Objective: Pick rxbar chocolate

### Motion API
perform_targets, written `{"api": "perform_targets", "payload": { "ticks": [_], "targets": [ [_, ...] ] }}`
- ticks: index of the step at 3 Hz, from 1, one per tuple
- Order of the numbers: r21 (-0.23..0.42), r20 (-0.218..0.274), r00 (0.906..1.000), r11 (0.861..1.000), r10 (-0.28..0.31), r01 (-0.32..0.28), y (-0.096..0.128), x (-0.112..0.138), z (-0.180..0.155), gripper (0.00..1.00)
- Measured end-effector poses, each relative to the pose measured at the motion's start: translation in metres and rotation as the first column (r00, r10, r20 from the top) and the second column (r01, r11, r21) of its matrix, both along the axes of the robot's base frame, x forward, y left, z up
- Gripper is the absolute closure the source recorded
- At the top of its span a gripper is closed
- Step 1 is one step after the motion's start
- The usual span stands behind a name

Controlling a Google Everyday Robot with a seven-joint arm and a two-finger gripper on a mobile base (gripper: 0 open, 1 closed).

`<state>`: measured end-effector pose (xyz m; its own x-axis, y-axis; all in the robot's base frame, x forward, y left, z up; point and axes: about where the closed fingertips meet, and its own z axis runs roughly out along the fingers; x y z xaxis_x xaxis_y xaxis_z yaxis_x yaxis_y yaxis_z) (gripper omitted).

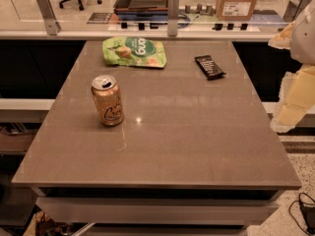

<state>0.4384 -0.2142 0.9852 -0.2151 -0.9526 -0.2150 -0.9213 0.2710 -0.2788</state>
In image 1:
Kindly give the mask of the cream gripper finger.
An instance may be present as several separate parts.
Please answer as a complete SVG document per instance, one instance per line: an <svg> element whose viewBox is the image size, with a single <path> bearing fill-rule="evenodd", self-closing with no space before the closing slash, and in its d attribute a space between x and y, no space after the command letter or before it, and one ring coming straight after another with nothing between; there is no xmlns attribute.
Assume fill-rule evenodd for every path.
<svg viewBox="0 0 315 236"><path fill-rule="evenodd" d="M268 42L268 45L276 49L290 49L290 38L295 22L289 23L283 30L277 33Z"/></svg>
<svg viewBox="0 0 315 236"><path fill-rule="evenodd" d="M276 104L271 128L277 133L293 129L315 105L315 67L302 65L296 72L286 72L282 79L279 102Z"/></svg>

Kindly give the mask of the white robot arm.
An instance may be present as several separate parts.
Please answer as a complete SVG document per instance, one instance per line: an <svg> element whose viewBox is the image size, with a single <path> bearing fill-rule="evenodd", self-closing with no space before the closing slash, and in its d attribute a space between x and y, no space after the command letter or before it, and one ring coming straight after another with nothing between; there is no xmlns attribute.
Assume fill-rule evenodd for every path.
<svg viewBox="0 0 315 236"><path fill-rule="evenodd" d="M273 112L272 130L286 133L315 105L315 0L270 39L268 45L288 50L290 57L302 64L297 72L284 74L279 102Z"/></svg>

